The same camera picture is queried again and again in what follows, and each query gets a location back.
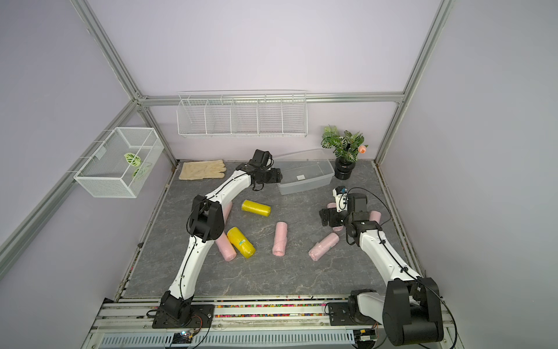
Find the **yellow trash bag roll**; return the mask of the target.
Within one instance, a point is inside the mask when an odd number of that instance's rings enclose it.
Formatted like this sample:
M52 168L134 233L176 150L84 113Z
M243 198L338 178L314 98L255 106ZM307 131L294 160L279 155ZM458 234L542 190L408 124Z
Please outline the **yellow trash bag roll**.
M238 227L233 227L227 232L229 242L244 256L246 259L251 258L256 252L253 244L245 237Z
M269 217L272 212L272 208L270 206L253 202L250 200L245 200L241 205L241 209L244 212L250 212L255 215L260 215L263 217Z

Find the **clear plastic storage box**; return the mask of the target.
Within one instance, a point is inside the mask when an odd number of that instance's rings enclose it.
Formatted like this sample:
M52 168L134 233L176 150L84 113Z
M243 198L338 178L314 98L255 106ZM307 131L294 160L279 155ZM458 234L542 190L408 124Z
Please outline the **clear plastic storage box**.
M334 168L322 148L279 156L274 162L283 175L278 189L284 196L328 186L334 177ZM302 174L305 180L297 180Z

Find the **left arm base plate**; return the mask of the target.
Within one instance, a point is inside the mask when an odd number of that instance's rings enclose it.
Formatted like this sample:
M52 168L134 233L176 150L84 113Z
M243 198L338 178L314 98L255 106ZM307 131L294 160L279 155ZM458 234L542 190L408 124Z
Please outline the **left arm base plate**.
M152 323L154 329L209 328L215 307L209 304L161 304Z

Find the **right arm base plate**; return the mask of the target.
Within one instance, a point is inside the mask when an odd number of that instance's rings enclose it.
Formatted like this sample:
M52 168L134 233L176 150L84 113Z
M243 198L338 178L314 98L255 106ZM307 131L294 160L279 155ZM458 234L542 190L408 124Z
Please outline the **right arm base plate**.
M357 312L348 302L327 302L325 314L331 326L373 326L376 321Z

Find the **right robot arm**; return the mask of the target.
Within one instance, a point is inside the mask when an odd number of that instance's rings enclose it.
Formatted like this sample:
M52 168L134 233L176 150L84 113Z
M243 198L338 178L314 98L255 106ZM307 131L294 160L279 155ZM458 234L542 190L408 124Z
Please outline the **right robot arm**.
M324 226L344 227L347 244L369 257L387 287L383 296L373 290L354 291L351 316L379 322L394 346L439 343L445 333L443 312L450 308L436 282L412 269L390 244L382 224L370 218L369 193L361 187L339 186L333 190L336 206L319 212Z

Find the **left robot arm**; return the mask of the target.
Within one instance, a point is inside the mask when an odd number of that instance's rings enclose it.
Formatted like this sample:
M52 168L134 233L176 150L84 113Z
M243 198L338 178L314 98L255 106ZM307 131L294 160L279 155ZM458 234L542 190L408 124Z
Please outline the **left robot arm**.
M224 231L225 207L247 188L255 190L257 185L280 183L283 176L273 164L270 152L257 149L252 159L238 165L219 187L204 196L195 196L187 218L187 251L174 281L161 297L153 320L154 328L191 325L195 319L192 302L196 282L209 250Z

